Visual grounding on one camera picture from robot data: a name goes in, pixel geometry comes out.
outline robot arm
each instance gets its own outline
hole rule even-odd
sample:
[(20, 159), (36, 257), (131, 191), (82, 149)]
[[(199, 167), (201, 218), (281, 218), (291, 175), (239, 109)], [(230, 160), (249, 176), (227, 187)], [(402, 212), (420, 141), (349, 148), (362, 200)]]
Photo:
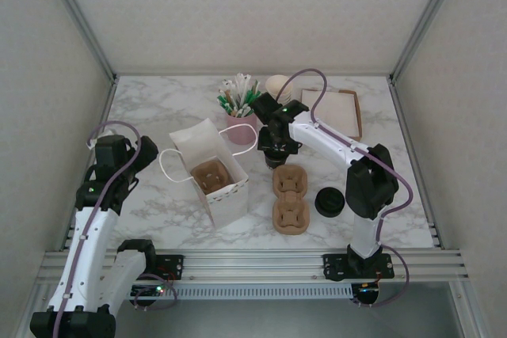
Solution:
[[(352, 143), (352, 147), (359, 147), (368, 150), (366, 144), (357, 142), (342, 133), (333, 130), (333, 128), (324, 125), (328, 130), (340, 135), (343, 139)], [(311, 121), (310, 112), (302, 112), (294, 118), (294, 122), (290, 123), (289, 135), (297, 142), (301, 142), (305, 146), (313, 148), (329, 161), (342, 168), (350, 168), (354, 162), (359, 161), (364, 156), (356, 152), (353, 148), (346, 146), (342, 142), (337, 141), (328, 134), (318, 129)], [(379, 244), (375, 239), (375, 232), (379, 225), (379, 216), (374, 219), (363, 218), (358, 214), (354, 214), (353, 239), (350, 244), (351, 249), (361, 258), (367, 259), (379, 250)]]
[[(259, 120), (265, 124), (259, 133), (257, 148), (265, 153), (270, 168), (283, 165), (289, 154), (297, 154), (304, 144), (335, 165), (347, 169), (345, 200), (354, 212), (354, 230), (348, 247), (348, 261), (355, 273), (371, 268), (382, 252), (376, 239), (382, 210), (392, 203), (398, 191), (398, 181), (385, 169), (356, 151), (361, 148), (393, 167), (389, 151), (378, 144), (375, 147), (356, 142), (320, 120), (314, 123), (308, 107), (298, 101), (285, 106), (278, 104), (268, 93), (252, 104)], [(326, 127), (351, 145), (346, 146), (325, 133)]]
[[(135, 175), (158, 155), (157, 146), (148, 137), (143, 136), (141, 142), (137, 158), (111, 183), (97, 213), (91, 218), (105, 184), (134, 154), (130, 141), (124, 136), (110, 135), (97, 140), (97, 163), (89, 168), (76, 195), (74, 236), (62, 277), (48, 310), (34, 313), (30, 321), (35, 337), (53, 336), (55, 324), (59, 324), (58, 336), (114, 336), (116, 314), (125, 295), (139, 275), (153, 271), (156, 262), (153, 244), (149, 240), (135, 239), (125, 241), (118, 248), (115, 263), (101, 278), (109, 237), (124, 200), (137, 185)], [(56, 322), (58, 312), (62, 318)]]

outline white marble surface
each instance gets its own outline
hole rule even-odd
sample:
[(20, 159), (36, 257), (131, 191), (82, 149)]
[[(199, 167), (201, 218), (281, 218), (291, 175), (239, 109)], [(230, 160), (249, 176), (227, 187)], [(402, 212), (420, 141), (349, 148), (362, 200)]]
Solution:
[[(264, 84), (265, 78), (257, 79)], [(387, 217), (382, 240), (399, 248), (431, 247), (433, 240), (386, 79), (328, 79), (331, 87), (357, 91), (363, 119), (362, 142), (370, 146), (380, 142), (386, 146), (395, 169), (414, 187), (414, 202), (404, 211)], [(169, 138), (171, 131), (191, 127), (205, 118), (210, 118), (218, 129), (226, 127), (224, 111), (215, 101), (222, 80), (223, 77), (217, 76), (121, 77), (109, 119), (133, 123), (141, 135), (154, 140), (159, 150), (173, 147)], [(295, 85), (320, 88), (321, 79), (300, 77)], [(116, 130), (133, 139), (133, 134), (126, 129)], [(243, 148), (229, 144), (233, 152)], [(273, 228), (271, 215), (276, 197), (272, 191), (272, 172), (264, 163), (264, 154), (253, 150), (239, 156), (238, 161), (250, 176), (246, 217), (215, 230), (192, 185), (170, 183), (156, 161), (138, 175), (140, 183), (124, 203), (109, 247), (114, 249), (128, 238), (150, 238), (158, 249), (323, 249), (344, 248), (350, 242), (353, 213), (348, 207), (336, 218), (324, 218), (314, 208), (319, 189), (334, 186), (345, 191), (343, 168), (331, 165), (306, 147), (288, 159), (288, 163), (299, 164), (308, 173), (305, 199), (311, 205), (311, 222), (306, 233), (286, 236)], [(174, 178), (186, 177), (177, 155), (167, 154), (164, 164)], [(406, 190), (400, 185), (394, 205), (405, 199)]]

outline cardboard cup holder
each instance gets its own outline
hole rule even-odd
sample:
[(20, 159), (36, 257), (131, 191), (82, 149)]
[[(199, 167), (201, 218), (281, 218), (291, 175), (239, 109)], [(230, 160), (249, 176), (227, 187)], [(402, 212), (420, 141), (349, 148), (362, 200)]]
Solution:
[(307, 172), (298, 165), (281, 165), (273, 171), (273, 227), (280, 234), (299, 235), (310, 225)]
[(192, 169), (190, 174), (206, 196), (231, 184), (231, 176), (220, 160), (203, 162)]

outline white paper bag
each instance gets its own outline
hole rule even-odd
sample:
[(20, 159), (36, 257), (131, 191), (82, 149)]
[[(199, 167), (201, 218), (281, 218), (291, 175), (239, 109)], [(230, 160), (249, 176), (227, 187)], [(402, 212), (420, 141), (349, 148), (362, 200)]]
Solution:
[[(220, 134), (235, 127), (251, 128), (255, 132), (255, 142), (248, 150), (232, 154)], [(234, 156), (244, 154), (257, 146), (257, 132), (255, 129), (249, 124), (238, 124), (219, 132), (213, 122), (206, 119), (193, 127), (171, 132), (169, 135), (177, 149), (163, 150), (158, 156), (158, 162), (166, 177), (173, 182), (192, 181), (199, 199), (209, 213), (216, 229), (245, 216), (248, 211), (248, 175)], [(214, 159), (220, 160), (227, 168), (232, 184), (206, 196), (192, 176), (184, 180), (173, 180), (167, 175), (162, 166), (162, 154), (168, 150), (180, 154), (183, 166), (189, 174), (203, 162)]]

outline gray wall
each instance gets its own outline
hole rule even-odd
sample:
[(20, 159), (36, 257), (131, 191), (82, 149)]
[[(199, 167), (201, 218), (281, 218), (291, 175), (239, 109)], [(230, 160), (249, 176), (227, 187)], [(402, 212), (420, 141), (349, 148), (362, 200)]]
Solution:
[(445, 0), (398, 84), (445, 241), (495, 336), (507, 310), (507, 0)]
[(386, 74), (427, 1), (78, 0), (120, 74)]
[(60, 0), (0, 0), (0, 336), (73, 203), (108, 83)]

